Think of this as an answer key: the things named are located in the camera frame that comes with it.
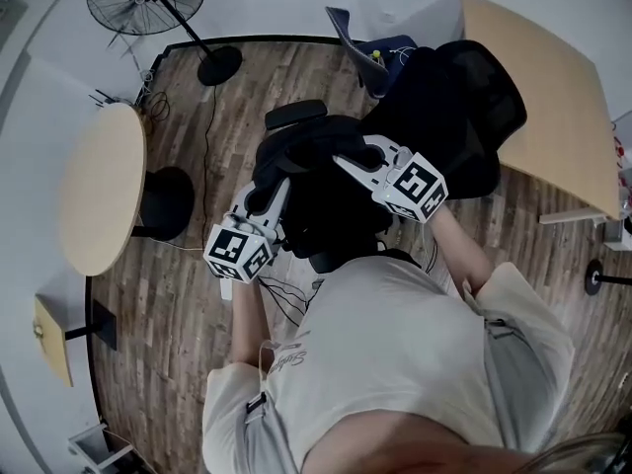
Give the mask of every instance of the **white t-shirt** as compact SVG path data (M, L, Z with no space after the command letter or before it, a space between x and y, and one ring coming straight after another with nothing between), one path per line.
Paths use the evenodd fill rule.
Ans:
M533 328L559 387L566 388L570 339L513 265L494 271L476 305L510 312ZM417 414L471 444L502 446L483 360L485 336L481 316L410 263L367 257L332 273L294 339L276 350L264 382L297 470L328 429L362 411ZM259 391L255 367L234 363L210 374L202 427L211 472L238 472L234 412Z

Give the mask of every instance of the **chair armrest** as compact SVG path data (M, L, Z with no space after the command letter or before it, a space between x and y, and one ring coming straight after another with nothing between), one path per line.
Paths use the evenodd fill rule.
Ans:
M322 100L302 100L277 107L266 113L266 129L274 130L326 115L327 106Z

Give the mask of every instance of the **shirt sleeve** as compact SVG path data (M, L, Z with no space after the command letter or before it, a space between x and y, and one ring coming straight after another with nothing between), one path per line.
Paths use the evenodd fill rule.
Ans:
M531 338L539 343L550 363L557 388L557 411L568 388L575 349L571 337L550 308L511 263L501 264L494 270L477 293L473 305L507 314L529 328Z
M202 457L212 474L243 473L235 454L238 420L259 391L259 370L247 363L231 363L208 375L202 413Z

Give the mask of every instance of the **standing fan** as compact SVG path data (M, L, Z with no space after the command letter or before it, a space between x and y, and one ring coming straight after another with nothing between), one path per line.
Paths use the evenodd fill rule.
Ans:
M204 86L216 86L230 79L241 65L241 51L225 46L211 51L187 24L203 0L88 0L92 16L108 30L130 36L160 34L178 25L204 51L206 58L197 69Z

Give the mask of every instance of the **wooden tabletop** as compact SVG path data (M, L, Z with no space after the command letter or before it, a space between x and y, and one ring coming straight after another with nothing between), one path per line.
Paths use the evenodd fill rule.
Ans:
M61 184L59 233L80 274L101 274L120 256L140 208L145 161L144 130L126 104L99 110L79 137Z
M68 354L66 352L65 332L37 296L33 328L34 335L39 339L41 351L52 371L66 386L72 386L72 376L70 375Z
M461 0L465 36L500 60L526 105L526 125L499 150L501 163L618 219L618 171L594 64L568 43L487 0Z

